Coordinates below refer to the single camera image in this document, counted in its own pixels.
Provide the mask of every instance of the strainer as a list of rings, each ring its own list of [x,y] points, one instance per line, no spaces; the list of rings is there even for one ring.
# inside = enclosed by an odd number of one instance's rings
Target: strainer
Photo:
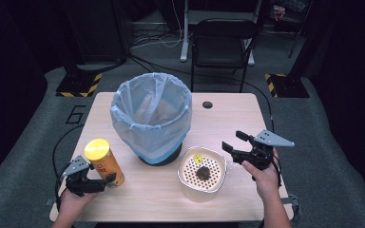
[[[218,152],[194,146],[189,148],[177,172],[182,191],[195,202],[213,199],[226,174],[226,160]]]

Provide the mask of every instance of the blue trash bag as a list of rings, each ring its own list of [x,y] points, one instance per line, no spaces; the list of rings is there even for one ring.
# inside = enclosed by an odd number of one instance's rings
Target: blue trash bag
[[[191,91],[173,75],[143,74],[120,85],[110,112],[120,138],[155,165],[181,150],[191,127]]]

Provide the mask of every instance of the orange canister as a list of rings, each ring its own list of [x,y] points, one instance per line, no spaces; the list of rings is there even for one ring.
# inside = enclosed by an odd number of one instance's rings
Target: orange canister
[[[124,173],[115,160],[108,141],[97,139],[89,142],[85,147],[85,156],[93,164],[107,187],[118,187],[124,182]]]

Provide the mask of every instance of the person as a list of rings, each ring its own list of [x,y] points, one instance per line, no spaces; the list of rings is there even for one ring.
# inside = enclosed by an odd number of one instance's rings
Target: person
[[[274,154],[275,162],[277,162],[278,151],[276,148],[274,148]],[[263,202],[264,227],[292,227],[280,199],[278,173],[272,163],[262,171],[248,161],[243,161],[241,165],[256,179],[257,192]],[[61,196],[61,208],[52,228],[71,227],[84,207],[97,195],[97,193],[91,193],[79,197],[66,189]]]

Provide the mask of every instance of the wooden tabletop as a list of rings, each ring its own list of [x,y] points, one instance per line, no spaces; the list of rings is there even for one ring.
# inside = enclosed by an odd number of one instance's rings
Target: wooden tabletop
[[[106,139],[125,174],[125,181],[118,188],[106,188],[85,208],[78,220],[191,222],[263,219],[263,206],[256,183],[221,149],[221,142],[225,141],[235,149],[249,151],[251,144],[236,138],[236,131],[255,136],[265,128],[255,95],[193,93],[191,129],[182,143],[182,152],[175,161],[160,167],[140,161],[114,130],[110,116],[113,96],[113,92],[97,94],[72,158],[83,155],[90,141]],[[212,103],[212,108],[204,108],[204,102]],[[191,146],[217,151],[227,160],[227,173],[221,189],[212,200],[205,203],[189,200],[182,192],[177,175],[180,161]],[[95,170],[90,170],[88,177],[93,180],[100,178]],[[279,192],[282,198],[288,197],[284,182]],[[291,205],[285,205],[285,209],[291,219]],[[56,220],[57,216],[54,205],[49,217]]]

